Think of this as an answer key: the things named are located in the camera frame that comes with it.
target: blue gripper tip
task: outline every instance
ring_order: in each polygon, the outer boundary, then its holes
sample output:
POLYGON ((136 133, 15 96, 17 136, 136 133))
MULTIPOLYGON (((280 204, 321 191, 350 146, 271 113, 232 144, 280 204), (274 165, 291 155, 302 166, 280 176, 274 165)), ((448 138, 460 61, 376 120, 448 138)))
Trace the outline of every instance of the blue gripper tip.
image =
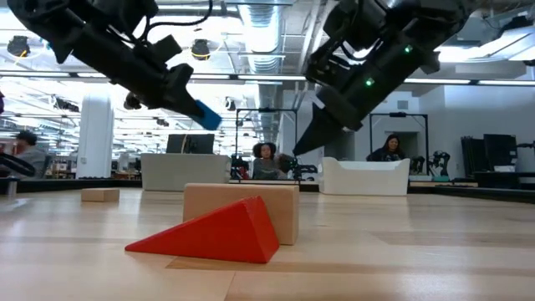
POLYGON ((208 108, 201 101, 196 100, 195 103, 199 108, 201 108, 201 110, 204 111, 204 117, 199 118, 192 116, 191 118, 207 130, 217 130, 222 121, 221 116, 210 108, 208 108))

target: pillar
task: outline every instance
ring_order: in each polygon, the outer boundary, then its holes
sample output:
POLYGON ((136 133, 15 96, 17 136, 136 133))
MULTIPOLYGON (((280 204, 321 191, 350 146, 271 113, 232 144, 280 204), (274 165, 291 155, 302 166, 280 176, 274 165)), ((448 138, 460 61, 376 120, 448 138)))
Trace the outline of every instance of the pillar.
POLYGON ((76 178, 110 177, 114 109, 105 89, 92 90, 82 102, 76 178))

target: red triangular block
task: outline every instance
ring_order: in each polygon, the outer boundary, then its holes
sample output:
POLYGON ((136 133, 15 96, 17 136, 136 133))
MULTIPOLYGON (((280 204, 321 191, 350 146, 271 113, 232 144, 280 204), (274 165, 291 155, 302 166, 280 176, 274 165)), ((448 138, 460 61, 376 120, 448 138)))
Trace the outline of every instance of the red triangular block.
POLYGON ((260 196, 221 207, 204 216, 134 242, 126 251, 267 263, 278 239, 260 196))

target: wooden block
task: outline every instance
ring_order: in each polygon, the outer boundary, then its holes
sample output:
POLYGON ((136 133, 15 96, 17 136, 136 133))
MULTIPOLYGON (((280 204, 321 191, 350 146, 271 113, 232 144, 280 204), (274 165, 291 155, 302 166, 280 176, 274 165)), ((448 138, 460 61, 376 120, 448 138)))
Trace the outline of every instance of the wooden block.
POLYGON ((119 188, 82 189, 82 202, 118 202, 119 188))
POLYGON ((299 231, 299 187, 290 185, 187 184, 183 222, 243 198, 261 196, 278 241, 295 244, 299 231))

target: white wall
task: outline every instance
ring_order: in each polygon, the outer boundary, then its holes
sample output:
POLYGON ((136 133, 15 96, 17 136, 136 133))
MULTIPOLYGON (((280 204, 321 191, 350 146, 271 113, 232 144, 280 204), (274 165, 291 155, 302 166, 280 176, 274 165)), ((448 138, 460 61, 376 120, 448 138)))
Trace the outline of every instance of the white wall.
MULTIPOLYGON (((418 114, 420 113, 420 102, 417 97, 413 97, 411 92, 395 91, 390 94, 386 100, 381 103, 372 113, 393 113, 405 112, 418 114), (409 109, 399 110, 398 100, 408 100, 409 109)), ((416 117, 420 124, 424 124, 421 117, 416 117)), ((407 118, 390 118, 388 116, 375 116, 372 119, 373 145, 375 150, 385 143, 386 137, 394 131, 397 132, 416 132, 418 133, 418 145, 420 152, 425 153, 425 130, 411 117, 407 118)), ((363 127, 354 135, 354 158, 350 160, 364 161, 369 155, 369 117, 362 120, 363 127)))
MULTIPOLYGON (((461 137, 516 135, 517 143, 535 140, 535 89, 528 87, 443 86, 420 97, 420 111, 429 115, 430 153, 451 155, 451 178, 464 177, 461 137)), ((518 151, 519 171, 535 171, 531 149, 518 151)))
POLYGON ((278 127, 278 152, 292 155, 295 146, 295 116, 288 112, 282 114, 278 127))
MULTIPOLYGON (((517 143, 535 140, 535 89, 517 87, 445 87, 451 175, 464 176, 461 137, 516 135, 517 143)), ((519 150, 517 169, 535 171, 532 150, 519 150)))

